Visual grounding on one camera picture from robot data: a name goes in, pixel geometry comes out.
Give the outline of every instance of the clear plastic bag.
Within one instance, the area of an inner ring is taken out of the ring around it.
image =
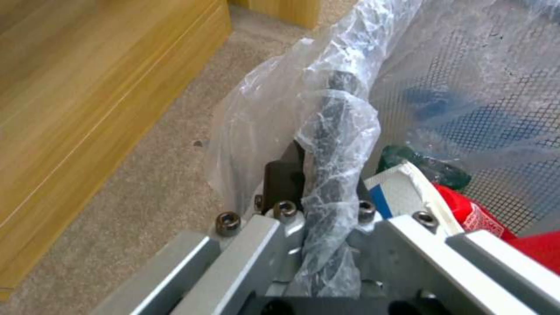
[[[208,177],[228,210],[243,213],[267,162],[294,139],[313,155],[313,189],[304,196],[304,262],[294,295],[358,296],[360,276],[345,238],[357,224],[356,186],[379,136],[367,102],[381,64],[421,0],[365,0],[317,39],[248,74],[213,121]]]

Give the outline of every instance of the hex socket bolt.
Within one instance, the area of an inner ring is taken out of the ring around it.
[[[241,230],[241,218],[235,212],[222,212],[216,217],[216,232],[223,237],[232,237]]]
[[[360,209],[358,211],[358,222],[369,223],[374,220],[374,216],[375,216],[375,206],[367,200],[360,200]]]
[[[416,211],[412,214],[412,218],[434,234],[436,233],[436,229],[440,224],[437,221],[436,217],[434,217],[427,211]]]
[[[274,218],[284,224],[292,222],[295,219],[296,213],[296,205],[289,200],[279,201],[273,208]]]

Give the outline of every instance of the floor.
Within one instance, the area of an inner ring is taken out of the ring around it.
[[[356,0],[323,0],[319,25]],[[255,66],[311,31],[231,7],[234,31],[0,314],[84,314],[183,229],[205,232],[221,210],[206,183],[204,144],[213,108]]]

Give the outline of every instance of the wooden furniture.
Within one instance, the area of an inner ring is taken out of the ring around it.
[[[250,10],[276,17],[308,29],[317,25],[320,0],[229,0]]]
[[[230,31],[226,0],[0,2],[0,300]]]

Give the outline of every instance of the red fabric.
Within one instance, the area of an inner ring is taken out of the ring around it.
[[[560,275],[560,231],[510,239],[506,243]]]
[[[445,186],[434,186],[465,231],[487,230],[503,240],[517,238],[481,204]]]

